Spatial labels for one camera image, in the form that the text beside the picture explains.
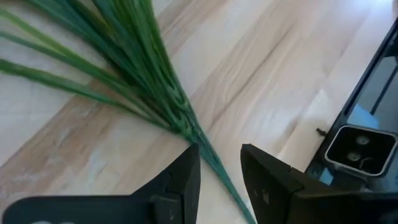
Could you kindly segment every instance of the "green leaf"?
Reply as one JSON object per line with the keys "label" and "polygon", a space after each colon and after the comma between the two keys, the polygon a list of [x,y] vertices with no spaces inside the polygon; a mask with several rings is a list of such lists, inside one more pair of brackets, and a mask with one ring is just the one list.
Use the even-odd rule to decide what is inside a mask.
{"label": "green leaf", "polygon": [[[40,34],[41,36],[45,36],[38,30],[35,30],[37,34]],[[79,69],[82,72],[85,72],[86,74],[90,75],[91,77],[99,80],[106,86],[110,87],[117,93],[121,94],[123,97],[125,97],[127,100],[129,100],[131,103],[133,103],[136,107],[138,107],[142,112],[144,112],[147,116],[150,116],[151,119],[156,120],[156,122],[161,123],[161,121],[158,119],[159,115],[156,113],[152,112],[151,110],[148,110],[146,105],[141,103],[139,100],[135,99],[132,95],[133,94],[139,94],[139,90],[136,88],[133,88],[132,86],[128,86],[126,83],[124,83],[122,80],[118,80],[116,77],[112,76],[111,74],[108,74],[104,70],[98,68],[97,66],[93,65],[89,61],[81,58],[81,57],[75,57],[74,53],[69,54],[70,57],[64,56],[58,52],[55,52],[51,49],[47,49],[46,47],[43,47],[41,45],[34,44],[32,42],[29,42],[27,40],[21,39],[19,37],[16,37],[12,34],[5,33],[3,31],[0,31],[0,37],[3,37],[7,40],[13,41],[15,43],[21,44],[23,46],[29,47],[31,49],[37,50],[39,52],[42,52],[43,54],[46,54],[48,56],[51,56],[55,59],[58,59],[59,61],[65,62],[77,69]]]}
{"label": "green leaf", "polygon": [[95,92],[95,91],[89,89],[87,86],[73,82],[66,78],[59,77],[59,76],[51,74],[49,72],[45,72],[42,70],[18,65],[16,63],[12,63],[12,62],[9,62],[4,59],[0,59],[0,71],[6,72],[10,75],[24,77],[29,80],[39,82],[41,84],[44,84],[44,85],[47,85],[50,87],[58,88],[60,90],[65,90],[65,91],[68,91],[71,93],[76,93],[78,95],[91,98],[91,99],[99,101],[101,103],[111,105],[111,106],[114,106],[121,110],[127,111],[131,114],[139,116],[142,119],[145,119],[145,120],[153,123],[153,121],[150,120],[150,118],[144,116],[143,114],[138,113],[137,111],[134,111],[133,109],[129,108],[128,106],[126,106],[126,105],[124,105],[124,104],[122,104],[122,103],[102,94],[102,93]]}
{"label": "green leaf", "polygon": [[69,1],[54,0],[24,0],[32,6],[46,13],[51,19],[58,21],[62,26],[72,31],[75,35],[87,41],[104,58],[119,71],[128,83],[140,85],[144,92],[149,91],[148,85],[142,80],[140,71],[131,65],[123,49],[115,43],[114,37],[101,35],[101,30],[91,24],[87,15],[75,10],[76,6]]}

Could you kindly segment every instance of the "wood grain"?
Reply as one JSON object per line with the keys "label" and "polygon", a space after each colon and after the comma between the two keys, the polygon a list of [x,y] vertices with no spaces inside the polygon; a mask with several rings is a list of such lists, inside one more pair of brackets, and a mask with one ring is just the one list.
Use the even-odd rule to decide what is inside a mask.
{"label": "wood grain", "polygon": [[[393,0],[154,0],[162,37],[241,195],[242,143],[305,170],[396,18]],[[1,7],[89,60],[89,47],[19,2]],[[7,24],[0,22],[0,27]],[[0,40],[0,57],[89,78]],[[107,106],[0,75],[0,209],[30,195],[130,194],[187,147]],[[244,223],[202,162],[197,223]]]}

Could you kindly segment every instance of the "black frame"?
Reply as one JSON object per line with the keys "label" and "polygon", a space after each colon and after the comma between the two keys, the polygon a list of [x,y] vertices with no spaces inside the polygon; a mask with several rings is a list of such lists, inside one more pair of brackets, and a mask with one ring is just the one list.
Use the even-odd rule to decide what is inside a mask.
{"label": "black frame", "polygon": [[380,47],[376,51],[375,55],[373,56],[372,60],[370,61],[368,67],[365,69],[364,74],[359,79],[357,85],[355,86],[353,92],[347,99],[347,102],[343,106],[342,110],[340,111],[339,115],[335,119],[335,122],[331,126],[329,132],[325,136],[325,139],[321,143],[320,147],[317,150],[317,153],[314,155],[310,165],[305,170],[305,173],[308,174],[310,177],[315,179],[319,179],[322,174],[323,168],[326,166],[326,161],[324,155],[326,150],[329,148],[329,145],[335,138],[338,130],[347,125],[347,119],[350,113],[352,112],[355,103],[358,100],[358,97],[361,95],[364,87],[369,81],[374,69],[380,64],[382,57],[386,53],[387,46],[391,42],[398,29],[398,19],[393,23],[392,27],[390,28],[389,32],[387,33],[386,37],[380,44]]}

